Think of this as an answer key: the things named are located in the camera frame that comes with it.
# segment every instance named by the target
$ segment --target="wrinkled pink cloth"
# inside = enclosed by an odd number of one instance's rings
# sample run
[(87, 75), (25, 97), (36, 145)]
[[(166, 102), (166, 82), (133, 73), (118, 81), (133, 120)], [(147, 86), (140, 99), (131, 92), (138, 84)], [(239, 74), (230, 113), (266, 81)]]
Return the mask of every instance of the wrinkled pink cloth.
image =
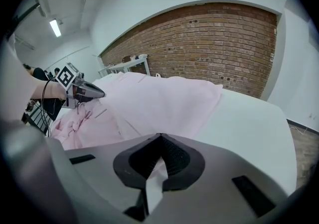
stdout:
[(194, 138), (217, 105), (222, 85), (181, 77), (121, 73), (96, 80), (106, 96), (71, 110), (52, 126), (64, 149), (98, 146), (153, 133)]

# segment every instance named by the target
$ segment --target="ceiling light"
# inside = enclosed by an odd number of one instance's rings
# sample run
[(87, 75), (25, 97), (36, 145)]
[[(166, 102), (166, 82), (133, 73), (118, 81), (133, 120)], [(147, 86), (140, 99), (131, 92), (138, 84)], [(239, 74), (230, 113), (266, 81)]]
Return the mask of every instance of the ceiling light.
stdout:
[(61, 36), (61, 32), (60, 32), (58, 23), (56, 22), (56, 19), (54, 19), (53, 21), (50, 21), (50, 25), (51, 25), (56, 37)]

